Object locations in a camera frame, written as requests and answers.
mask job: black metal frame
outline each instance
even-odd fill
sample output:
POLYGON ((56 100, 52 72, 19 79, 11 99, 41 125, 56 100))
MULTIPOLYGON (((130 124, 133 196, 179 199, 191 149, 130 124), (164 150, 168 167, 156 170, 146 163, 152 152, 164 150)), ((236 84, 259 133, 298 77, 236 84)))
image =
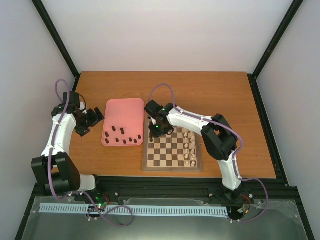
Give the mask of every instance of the black metal frame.
MULTIPOLYGON (((63 55, 67 65, 74 75, 75 82, 73 91, 76 90, 80 74, 74 65, 66 47, 64 46, 53 22, 51 21, 48 12, 46 11, 41 0, 32 0, 34 6, 38 10, 43 22, 48 28, 52 38, 57 47, 63 55)), ((268 120, 263 100, 260 95, 257 78, 262 69, 266 65, 269 57, 279 43, 281 37, 285 33, 290 22, 297 13, 303 0, 293 0, 290 8, 284 16, 281 24, 275 32, 270 44, 265 50, 261 60, 259 61, 253 74, 248 74, 249 84, 251 86, 252 95, 256 104, 256 108, 260 117, 265 139, 268 145, 276 179, 262 179, 265 184, 269 199, 271 200, 294 200, 297 204, 300 217, 302 219, 304 229, 307 237, 312 240, 315 239, 311 230, 304 206, 302 204, 299 191, 296 187, 289 186, 286 173, 278 152, 275 138, 268 120)), ((170 177, 100 177, 100 186, 103 191, 108 192, 110 201, 123 203, 123 200, 130 198, 181 198, 181 199, 197 199, 211 204, 221 204, 223 206, 231 207, 232 204, 222 202, 221 199, 209 197, 209 193, 213 189, 218 189, 222 184, 221 178, 170 178, 170 177)), ((247 182, 246 187, 250 189, 255 199, 264 199, 265 193, 258 182, 247 182)), ((16 235, 16 239, 21 239, 26 227, 28 217, 36 196, 41 196, 39 186, 36 184, 32 192, 30 201, 26 208, 24 217, 22 219, 20 228, 16 235)))

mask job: dark chessboard square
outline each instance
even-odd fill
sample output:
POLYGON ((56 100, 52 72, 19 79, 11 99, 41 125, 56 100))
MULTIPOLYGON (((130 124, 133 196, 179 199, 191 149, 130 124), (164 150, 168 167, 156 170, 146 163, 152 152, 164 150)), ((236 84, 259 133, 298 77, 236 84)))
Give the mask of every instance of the dark chessboard square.
POLYGON ((160 161, 154 161, 153 166, 155 167, 160 167, 160 161))
POLYGON ((185 162, 184 161, 178 161, 178 167, 184 167, 184 166, 185 166, 185 162))

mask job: gray floor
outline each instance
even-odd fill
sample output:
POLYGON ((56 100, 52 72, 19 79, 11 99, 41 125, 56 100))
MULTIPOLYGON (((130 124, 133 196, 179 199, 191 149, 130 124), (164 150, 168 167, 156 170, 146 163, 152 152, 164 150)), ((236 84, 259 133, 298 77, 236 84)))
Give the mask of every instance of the gray floor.
MULTIPOLYGON (((307 239, 295 204, 287 201, 274 202, 264 216, 250 223, 230 224, 227 219, 213 217, 136 216, 127 227, 113 227, 102 219, 88 221, 79 214, 37 213, 40 202, 48 201, 35 202, 23 236, 25 240, 307 239)), ((246 219, 260 211, 252 206, 246 219)), ((125 223, 129 217, 110 216, 109 219, 115 223, 125 223)))

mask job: pink tray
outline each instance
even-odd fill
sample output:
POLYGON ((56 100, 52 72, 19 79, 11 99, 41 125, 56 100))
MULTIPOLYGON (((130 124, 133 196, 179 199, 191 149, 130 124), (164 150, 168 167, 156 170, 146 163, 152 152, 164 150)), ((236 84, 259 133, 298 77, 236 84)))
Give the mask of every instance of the pink tray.
POLYGON ((144 107, 145 103, 141 98, 109 100, 105 106, 102 145, 115 147, 142 144, 144 141, 144 107))

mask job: black vertical post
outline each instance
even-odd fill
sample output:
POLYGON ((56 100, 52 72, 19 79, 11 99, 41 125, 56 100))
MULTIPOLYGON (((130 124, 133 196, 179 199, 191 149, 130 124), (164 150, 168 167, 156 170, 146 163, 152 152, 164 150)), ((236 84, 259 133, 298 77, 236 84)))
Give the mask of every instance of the black vertical post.
POLYGON ((78 72, 74 62, 72 61, 64 43, 62 42, 62 39, 52 22, 43 2, 41 0, 32 0, 36 10, 38 11, 40 17, 42 18, 46 28, 48 29, 49 33, 51 34, 56 46, 60 50, 66 64, 68 65, 70 71, 72 72, 74 78, 75 78, 75 85, 77 85, 79 78, 80 78, 80 73, 78 72))
POLYGON ((285 33, 287 27, 291 23, 292 19, 296 15, 298 9, 300 8, 301 4, 304 0, 293 0, 291 6, 289 7, 288 11, 286 12, 282 22, 280 23, 278 29, 276 30, 273 38, 271 39, 268 47, 266 48, 262 58, 260 59, 258 65, 256 66, 252 76, 253 79, 256 80, 261 73, 262 69, 266 65, 268 59, 270 58, 271 54, 273 53, 274 49, 276 48, 277 44, 279 43, 281 37, 285 33))

